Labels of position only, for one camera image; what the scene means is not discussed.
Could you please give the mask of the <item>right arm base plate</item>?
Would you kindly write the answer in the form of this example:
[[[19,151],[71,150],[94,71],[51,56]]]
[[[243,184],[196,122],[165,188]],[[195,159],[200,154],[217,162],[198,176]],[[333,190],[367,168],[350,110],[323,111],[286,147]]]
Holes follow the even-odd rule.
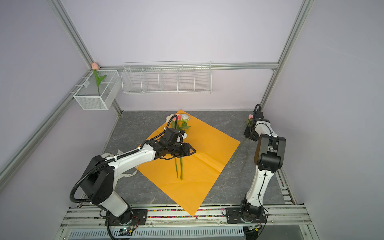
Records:
[[[243,211],[240,207],[225,208],[223,213],[228,224],[258,224],[267,221],[267,214],[259,207],[252,207]]]

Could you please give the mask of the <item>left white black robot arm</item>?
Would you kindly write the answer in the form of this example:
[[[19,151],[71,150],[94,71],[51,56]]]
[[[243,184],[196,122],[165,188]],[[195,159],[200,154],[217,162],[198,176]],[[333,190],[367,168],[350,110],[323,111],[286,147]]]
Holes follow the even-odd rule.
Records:
[[[73,203],[92,203],[113,215],[121,225],[128,224],[133,219],[133,210],[115,191],[118,177],[136,166],[163,159],[167,154],[172,158],[181,158],[195,153],[196,150],[188,143],[176,146],[149,141],[122,155],[106,158],[98,155],[92,158],[82,177],[74,185],[70,200]]]

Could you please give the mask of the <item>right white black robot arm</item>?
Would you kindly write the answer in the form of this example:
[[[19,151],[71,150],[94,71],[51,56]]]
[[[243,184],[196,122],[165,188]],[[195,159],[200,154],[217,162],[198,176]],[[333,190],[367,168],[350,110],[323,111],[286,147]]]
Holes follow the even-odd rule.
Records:
[[[255,176],[244,200],[241,202],[241,219],[250,223],[259,220],[266,212],[264,196],[271,178],[282,168],[287,140],[273,131],[267,120],[253,121],[251,132],[258,135],[258,145],[254,156]]]

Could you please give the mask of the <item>orange wrapping paper sheet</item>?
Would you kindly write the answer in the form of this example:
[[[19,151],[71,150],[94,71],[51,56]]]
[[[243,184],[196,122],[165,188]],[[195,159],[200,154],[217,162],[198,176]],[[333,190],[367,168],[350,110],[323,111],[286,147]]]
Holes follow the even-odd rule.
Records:
[[[194,216],[240,142],[190,116],[186,142],[196,153],[182,161],[166,155],[138,170],[189,215]]]

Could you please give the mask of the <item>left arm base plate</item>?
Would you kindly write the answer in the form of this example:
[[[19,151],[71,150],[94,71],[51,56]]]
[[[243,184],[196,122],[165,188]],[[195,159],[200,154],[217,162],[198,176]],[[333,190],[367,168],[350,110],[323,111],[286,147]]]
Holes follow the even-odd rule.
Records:
[[[146,224],[147,215],[147,209],[133,209],[120,217],[107,214],[107,220],[110,226],[143,226]]]

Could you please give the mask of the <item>light pink rose fake flower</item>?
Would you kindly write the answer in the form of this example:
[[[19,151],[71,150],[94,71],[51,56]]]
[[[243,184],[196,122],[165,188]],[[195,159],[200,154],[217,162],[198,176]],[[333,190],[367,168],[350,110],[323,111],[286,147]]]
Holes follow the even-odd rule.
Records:
[[[241,143],[239,144],[238,148],[236,149],[233,157],[231,158],[230,164],[233,164],[233,162],[235,161],[235,159],[238,155],[238,152],[240,151],[241,147],[243,146],[244,142],[246,141],[247,136],[250,134],[252,120],[253,120],[253,115],[249,115],[248,119],[246,120],[247,126],[246,126],[245,133],[244,133],[245,137],[241,141]]]

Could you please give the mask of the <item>cream rose fake flower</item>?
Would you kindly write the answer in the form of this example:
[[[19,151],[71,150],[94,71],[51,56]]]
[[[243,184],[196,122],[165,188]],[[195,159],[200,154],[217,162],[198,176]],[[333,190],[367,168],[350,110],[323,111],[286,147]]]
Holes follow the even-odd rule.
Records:
[[[178,128],[178,116],[171,114],[167,117],[167,127],[171,126],[174,129]],[[179,178],[179,171],[178,171],[178,164],[176,158],[174,158],[175,161],[175,167],[176,167],[176,176]]]

